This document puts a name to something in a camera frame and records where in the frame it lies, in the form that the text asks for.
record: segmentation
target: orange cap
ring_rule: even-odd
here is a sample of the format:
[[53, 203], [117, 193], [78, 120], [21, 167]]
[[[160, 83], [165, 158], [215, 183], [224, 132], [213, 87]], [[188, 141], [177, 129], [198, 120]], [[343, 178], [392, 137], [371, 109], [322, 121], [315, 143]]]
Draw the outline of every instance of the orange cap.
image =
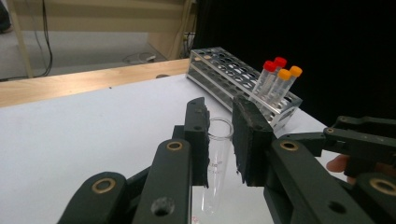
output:
[[291, 72], [288, 69], [281, 68], [277, 75], [283, 80], [289, 80], [291, 77]]
[[301, 69], [299, 66], [292, 66], [289, 70], [291, 72], [291, 75], [294, 77], [299, 77], [301, 73], [303, 72], [303, 69]]

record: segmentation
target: human hand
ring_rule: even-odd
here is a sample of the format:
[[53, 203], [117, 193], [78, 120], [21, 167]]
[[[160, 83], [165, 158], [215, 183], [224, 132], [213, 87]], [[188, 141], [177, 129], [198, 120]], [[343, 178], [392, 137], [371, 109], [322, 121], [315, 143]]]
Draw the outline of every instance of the human hand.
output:
[[[344, 172], [347, 167], [347, 162], [349, 156], [338, 155], [332, 161], [327, 162], [326, 168], [331, 172], [341, 173]], [[396, 177], [396, 170], [391, 165], [386, 165], [384, 163], [377, 163], [375, 166], [375, 171], [383, 173], [385, 175]], [[355, 184], [356, 179], [348, 176], [346, 181], [350, 184]]]

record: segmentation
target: transparent glass tube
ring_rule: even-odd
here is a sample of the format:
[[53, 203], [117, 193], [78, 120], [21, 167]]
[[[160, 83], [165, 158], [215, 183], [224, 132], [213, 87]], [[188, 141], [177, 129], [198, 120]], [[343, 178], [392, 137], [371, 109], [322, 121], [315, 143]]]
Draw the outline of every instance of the transparent glass tube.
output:
[[227, 169], [227, 160], [232, 144], [233, 125], [224, 118], [210, 119], [209, 125], [209, 165], [207, 181], [209, 188], [204, 189], [202, 210], [213, 215], [219, 208], [220, 196]]

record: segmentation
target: white table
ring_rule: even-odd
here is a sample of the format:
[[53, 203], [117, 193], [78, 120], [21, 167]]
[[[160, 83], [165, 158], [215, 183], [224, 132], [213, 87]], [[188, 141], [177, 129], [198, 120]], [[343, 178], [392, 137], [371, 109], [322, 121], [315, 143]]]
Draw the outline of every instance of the white table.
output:
[[[0, 223], [56, 223], [87, 178], [104, 171], [128, 178], [147, 168], [157, 146], [171, 138], [175, 125], [184, 124], [187, 102], [202, 96], [212, 117], [231, 119], [184, 75], [0, 108]], [[276, 135], [324, 127], [299, 109]], [[319, 161], [334, 156], [324, 152]], [[202, 189], [193, 187], [196, 216]], [[213, 221], [273, 223], [263, 188], [242, 184], [233, 153]]]

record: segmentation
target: finger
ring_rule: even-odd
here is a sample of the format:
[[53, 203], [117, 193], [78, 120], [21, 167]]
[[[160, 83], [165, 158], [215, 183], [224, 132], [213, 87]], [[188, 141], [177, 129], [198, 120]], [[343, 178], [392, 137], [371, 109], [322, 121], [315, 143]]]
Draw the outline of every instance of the finger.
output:
[[346, 155], [338, 155], [332, 161], [327, 162], [326, 168], [331, 172], [340, 173], [345, 171], [349, 157]]

